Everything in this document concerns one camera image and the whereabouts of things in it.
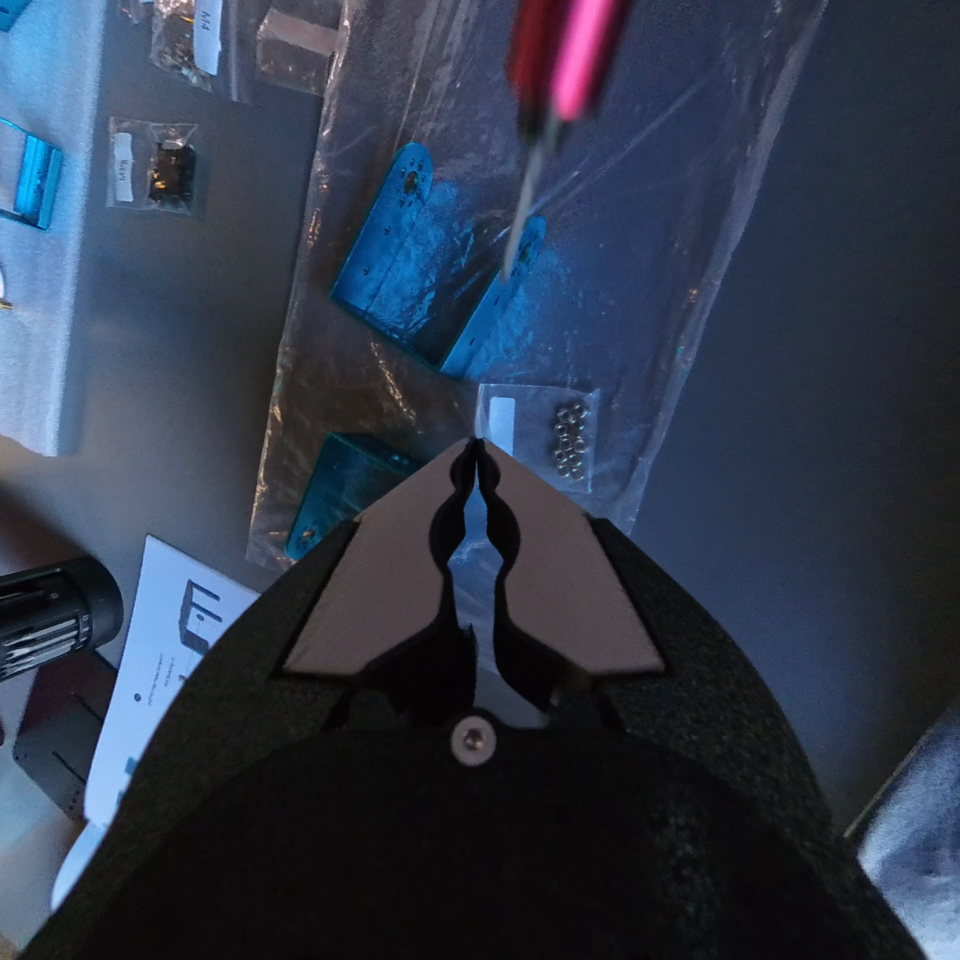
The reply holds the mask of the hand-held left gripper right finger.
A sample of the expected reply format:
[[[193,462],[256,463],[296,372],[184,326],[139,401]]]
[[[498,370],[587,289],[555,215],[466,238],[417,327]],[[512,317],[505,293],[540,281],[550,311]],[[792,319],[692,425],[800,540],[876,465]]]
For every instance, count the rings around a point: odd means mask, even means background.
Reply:
[[[608,681],[666,674],[666,661],[593,518],[490,440],[478,442],[486,537],[501,560],[493,653],[541,712]]]

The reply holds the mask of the short blue metal bracket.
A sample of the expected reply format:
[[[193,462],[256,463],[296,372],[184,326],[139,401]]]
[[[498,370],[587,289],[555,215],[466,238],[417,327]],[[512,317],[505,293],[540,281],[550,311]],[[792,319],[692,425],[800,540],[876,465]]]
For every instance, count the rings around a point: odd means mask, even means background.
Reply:
[[[354,520],[424,465],[369,434],[327,434],[286,541],[286,558],[304,558],[332,529]]]

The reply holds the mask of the large clear plastic bag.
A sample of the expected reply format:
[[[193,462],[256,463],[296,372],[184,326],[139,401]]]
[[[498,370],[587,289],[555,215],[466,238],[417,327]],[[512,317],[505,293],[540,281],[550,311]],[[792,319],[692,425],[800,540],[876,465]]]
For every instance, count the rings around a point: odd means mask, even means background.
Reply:
[[[284,549],[330,433],[426,461],[474,431],[478,386],[602,393],[592,493],[635,527],[705,322],[827,2],[631,2],[598,108],[536,188],[538,258],[457,379],[330,298],[395,153],[429,150],[502,263],[524,150],[505,60],[517,2],[344,2],[322,99],[246,558]]]

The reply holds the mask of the grey desk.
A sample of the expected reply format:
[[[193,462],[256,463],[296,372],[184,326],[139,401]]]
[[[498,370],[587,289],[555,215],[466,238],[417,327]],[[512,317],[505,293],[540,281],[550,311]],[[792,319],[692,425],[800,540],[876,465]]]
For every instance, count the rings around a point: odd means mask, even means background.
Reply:
[[[247,532],[321,105],[223,102],[114,4],[111,115],[196,118],[198,218],[105,205],[95,147],[63,437],[2,438],[2,572],[152,534],[258,592]],[[958,692],[958,2],[829,2],[633,539],[774,690],[848,827]]]

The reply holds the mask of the small clear nut bag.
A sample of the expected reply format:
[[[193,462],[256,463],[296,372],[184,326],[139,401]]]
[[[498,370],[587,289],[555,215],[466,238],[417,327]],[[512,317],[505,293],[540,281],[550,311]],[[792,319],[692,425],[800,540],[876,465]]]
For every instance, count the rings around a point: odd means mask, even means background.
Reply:
[[[482,383],[474,434],[571,498],[593,492],[602,392]]]

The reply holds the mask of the instruction booklet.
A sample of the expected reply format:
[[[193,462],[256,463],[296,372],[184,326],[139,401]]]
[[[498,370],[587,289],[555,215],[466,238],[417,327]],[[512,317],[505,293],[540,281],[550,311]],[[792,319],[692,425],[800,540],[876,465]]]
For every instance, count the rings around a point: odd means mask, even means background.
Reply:
[[[56,912],[104,840],[151,738],[186,681],[257,592],[149,535],[114,690],[83,797],[85,827],[54,880]]]

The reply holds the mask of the pile of small hardware bags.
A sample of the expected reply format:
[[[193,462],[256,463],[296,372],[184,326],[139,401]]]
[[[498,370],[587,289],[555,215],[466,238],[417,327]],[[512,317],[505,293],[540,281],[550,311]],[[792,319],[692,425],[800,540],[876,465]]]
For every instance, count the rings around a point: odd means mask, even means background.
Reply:
[[[320,98],[345,44],[341,1],[126,1],[131,23],[150,28],[149,61],[192,90],[254,102],[262,82]],[[196,205],[198,124],[109,120],[114,209],[191,214]]]

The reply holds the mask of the red screwdriver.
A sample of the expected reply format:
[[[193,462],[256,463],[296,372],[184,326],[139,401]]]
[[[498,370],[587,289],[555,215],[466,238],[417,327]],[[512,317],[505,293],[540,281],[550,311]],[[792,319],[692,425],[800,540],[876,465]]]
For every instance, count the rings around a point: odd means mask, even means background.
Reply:
[[[523,174],[501,277],[513,269],[537,185],[565,130],[599,103],[626,27],[629,1],[520,1],[506,73],[517,105]]]

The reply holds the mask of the dark flat plate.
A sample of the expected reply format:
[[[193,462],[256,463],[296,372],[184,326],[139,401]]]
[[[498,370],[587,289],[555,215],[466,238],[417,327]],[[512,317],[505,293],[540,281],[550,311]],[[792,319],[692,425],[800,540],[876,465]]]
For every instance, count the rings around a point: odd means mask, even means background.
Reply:
[[[101,654],[78,651],[41,666],[13,744],[15,763],[71,821],[85,820],[94,752],[117,671]]]

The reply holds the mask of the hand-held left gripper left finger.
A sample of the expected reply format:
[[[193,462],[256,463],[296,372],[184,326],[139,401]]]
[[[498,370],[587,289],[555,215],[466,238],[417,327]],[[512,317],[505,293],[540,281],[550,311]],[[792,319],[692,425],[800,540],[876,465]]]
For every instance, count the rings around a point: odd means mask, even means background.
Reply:
[[[477,643],[458,621],[450,560],[466,536],[477,441],[456,441],[358,514],[285,674],[376,690],[413,724],[474,704]]]

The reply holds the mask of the long blue metal bracket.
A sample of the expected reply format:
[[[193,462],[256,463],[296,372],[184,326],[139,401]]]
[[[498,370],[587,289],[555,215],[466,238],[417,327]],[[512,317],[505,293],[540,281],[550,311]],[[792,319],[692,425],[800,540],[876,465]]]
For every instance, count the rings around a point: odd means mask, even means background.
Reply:
[[[486,228],[461,218],[426,145],[393,156],[330,299],[432,370],[464,379],[535,266],[546,219],[529,217],[507,274]]]

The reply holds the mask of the white foam sheet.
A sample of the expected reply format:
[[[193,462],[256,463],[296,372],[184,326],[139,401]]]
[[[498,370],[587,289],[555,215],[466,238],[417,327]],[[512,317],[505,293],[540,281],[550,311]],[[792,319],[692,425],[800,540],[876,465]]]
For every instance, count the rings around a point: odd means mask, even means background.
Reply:
[[[28,2],[2,31],[2,206],[15,198],[17,126],[61,151],[46,229],[2,217],[2,436],[61,454],[108,3]]]

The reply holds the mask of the black bit holder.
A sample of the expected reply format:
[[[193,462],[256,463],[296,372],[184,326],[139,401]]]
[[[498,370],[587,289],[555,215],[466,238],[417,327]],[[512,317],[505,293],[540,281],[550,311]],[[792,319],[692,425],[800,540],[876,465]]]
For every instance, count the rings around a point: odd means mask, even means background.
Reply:
[[[96,558],[1,578],[1,681],[111,642],[124,621],[121,591]]]

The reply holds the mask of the shiny blue U bracket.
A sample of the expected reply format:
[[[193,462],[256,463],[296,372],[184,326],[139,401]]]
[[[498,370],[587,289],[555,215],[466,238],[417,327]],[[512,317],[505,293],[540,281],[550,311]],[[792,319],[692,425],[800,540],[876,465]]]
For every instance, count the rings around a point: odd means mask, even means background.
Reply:
[[[1,119],[1,216],[42,232],[50,228],[64,153]]]

